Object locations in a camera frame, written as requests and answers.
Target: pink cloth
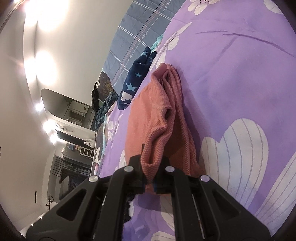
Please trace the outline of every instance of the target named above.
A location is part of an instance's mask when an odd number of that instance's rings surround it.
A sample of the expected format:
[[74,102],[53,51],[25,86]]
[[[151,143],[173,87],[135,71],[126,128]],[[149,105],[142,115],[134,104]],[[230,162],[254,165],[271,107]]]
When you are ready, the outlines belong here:
[[184,118],[180,78],[171,65],[162,63],[131,105],[125,157],[128,162],[130,157],[141,154],[149,183],[162,156],[167,156],[171,165],[186,175],[198,177],[205,173],[197,164],[193,138]]

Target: light blue star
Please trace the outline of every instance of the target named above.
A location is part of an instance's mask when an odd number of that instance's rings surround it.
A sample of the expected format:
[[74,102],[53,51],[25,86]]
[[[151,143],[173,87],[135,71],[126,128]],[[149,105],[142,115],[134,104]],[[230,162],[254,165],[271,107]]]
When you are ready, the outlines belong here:
[[126,86],[128,87],[128,90],[131,90],[133,92],[135,92],[135,89],[137,89],[137,87],[133,87],[131,84],[126,84]]
[[147,53],[148,53],[148,52],[144,51],[144,52],[141,54],[141,56],[142,56],[142,55],[145,55],[145,56],[147,57]]

